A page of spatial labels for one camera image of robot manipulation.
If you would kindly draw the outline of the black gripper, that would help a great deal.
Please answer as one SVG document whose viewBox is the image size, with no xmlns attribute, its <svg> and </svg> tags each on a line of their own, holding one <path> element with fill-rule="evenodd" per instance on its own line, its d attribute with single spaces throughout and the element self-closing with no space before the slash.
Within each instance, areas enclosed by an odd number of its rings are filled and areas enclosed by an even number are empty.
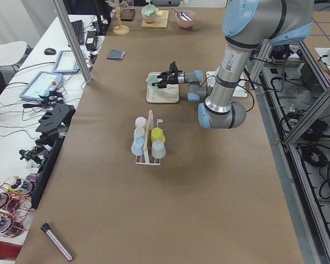
<svg viewBox="0 0 330 264">
<path fill-rule="evenodd" d="M 157 77 L 161 78 L 161 81 L 156 84 L 159 89 L 165 89 L 167 85 L 185 83 L 184 72 L 177 68 L 175 61 L 171 62 L 168 71 L 159 73 Z"/>
</svg>

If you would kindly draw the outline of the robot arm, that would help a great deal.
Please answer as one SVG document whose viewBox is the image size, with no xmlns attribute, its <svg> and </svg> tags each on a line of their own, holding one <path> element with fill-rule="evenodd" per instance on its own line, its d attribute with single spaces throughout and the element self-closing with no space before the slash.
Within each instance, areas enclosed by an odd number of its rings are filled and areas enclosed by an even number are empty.
<svg viewBox="0 0 330 264">
<path fill-rule="evenodd" d="M 212 89 L 200 85 L 198 71 L 181 73 L 174 64 L 160 73 L 158 83 L 186 83 L 188 99 L 204 102 L 198 106 L 198 120 L 205 129 L 229 129 L 243 124 L 246 109 L 232 101 L 240 76 L 251 52 L 268 39 L 271 46 L 296 43 L 309 36 L 312 28 L 313 1 L 232 1 L 224 16 L 222 30 L 227 42 Z"/>
</svg>

